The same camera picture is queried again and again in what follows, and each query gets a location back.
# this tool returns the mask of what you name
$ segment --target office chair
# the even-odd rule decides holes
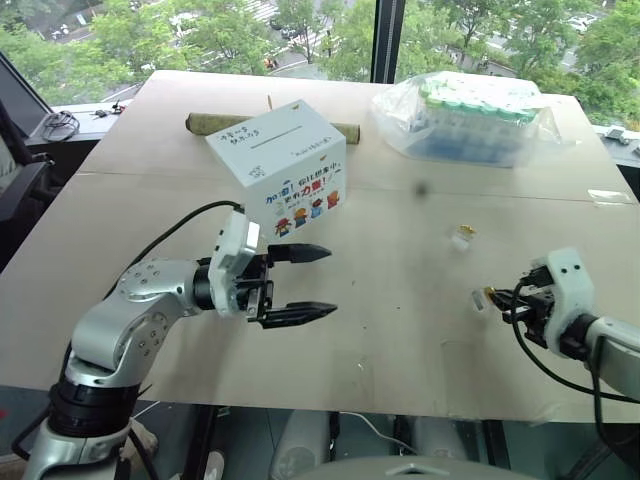
[[[32,155],[0,102],[0,272],[62,187],[53,159]]]

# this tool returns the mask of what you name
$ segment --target table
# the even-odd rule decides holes
[[[276,91],[273,78],[152,76],[0,276],[0,383],[48,388],[73,326],[138,251],[201,204],[241,197],[203,139],[186,132],[182,121],[197,109],[192,102],[198,90],[200,110],[222,112],[208,95],[219,91],[224,102],[235,84],[250,99],[257,94],[249,86],[264,83],[275,98],[286,91],[312,105],[318,92],[346,89],[335,116],[324,113],[332,121],[360,119],[363,125],[362,143],[349,150],[347,201],[291,238],[326,246],[333,256],[273,270],[276,303],[318,300],[339,309],[304,327],[271,331],[212,312],[183,319],[145,382],[153,384],[145,398],[593,421],[590,397],[544,377],[519,350],[509,326],[475,317],[470,305],[474,288],[511,288],[531,259],[574,245],[596,285],[597,311],[640,324],[640,209],[631,195],[617,205],[597,204],[588,195],[592,186],[627,192],[592,131],[585,130],[575,147],[590,145],[590,152],[583,152],[583,168],[572,182],[556,178],[571,169],[550,160],[541,162],[546,169],[534,163],[520,170],[419,162],[384,146],[366,118],[365,97],[384,86],[285,82]],[[561,110],[562,128],[571,120],[568,131],[582,135],[588,125],[573,100],[558,102],[567,109]],[[240,102],[227,113],[252,108]],[[179,121],[172,127],[158,122],[162,115],[152,115],[155,109],[167,123],[175,117],[167,112],[180,112]],[[174,143],[184,146],[183,154]],[[144,151],[151,154],[132,153]],[[575,169],[581,162],[569,153],[566,161]],[[426,197],[413,193],[418,178],[432,185]],[[209,255],[227,214],[218,209],[202,215],[151,256]],[[460,224],[478,231],[465,253],[450,241]],[[624,282],[612,281],[613,275]],[[588,385],[582,365],[532,348],[553,370]],[[637,421],[640,415],[638,406],[604,405],[607,421]]]

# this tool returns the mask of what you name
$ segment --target cardboard tube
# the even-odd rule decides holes
[[[211,135],[212,133],[232,127],[250,118],[252,117],[242,115],[190,113],[185,124],[187,130],[195,135]],[[331,125],[345,136],[348,144],[357,145],[360,142],[360,125],[347,123],[332,123]]]

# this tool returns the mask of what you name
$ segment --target cartoon character illustration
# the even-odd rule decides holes
[[[327,195],[327,208],[333,208],[338,204],[338,200],[340,197],[338,196],[338,191],[334,190],[329,195]]]
[[[296,210],[296,214],[293,216],[293,219],[296,221],[296,228],[307,223],[307,209],[299,208]]]
[[[318,198],[311,204],[311,218],[319,217],[322,213],[322,199]]]
[[[276,235],[280,235],[284,237],[287,233],[289,233],[289,227],[291,226],[291,222],[288,218],[283,218],[276,225]]]

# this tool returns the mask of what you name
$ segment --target floor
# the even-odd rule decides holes
[[[10,452],[12,438],[46,403],[44,392],[0,387],[0,457]],[[148,405],[140,402],[136,411],[140,412]],[[224,480],[268,478],[271,457],[289,414],[288,410],[235,407],[218,419],[212,448],[225,455]],[[168,479],[181,471],[194,418],[193,406],[171,403],[160,403],[138,418],[159,438],[155,464],[160,478]],[[367,415],[367,418],[381,433],[391,435],[391,416]],[[336,442],[337,460],[391,453],[389,442],[375,436],[359,418],[342,416],[340,428]],[[555,423],[532,427],[521,422],[504,422],[504,430],[512,469],[545,480],[559,479],[568,472],[596,439],[593,426],[586,424]],[[478,435],[475,440],[478,440],[480,460],[486,461],[486,454],[482,453],[483,437]],[[142,480],[146,477],[138,472],[134,478]],[[589,478],[637,480],[636,474],[614,456]]]

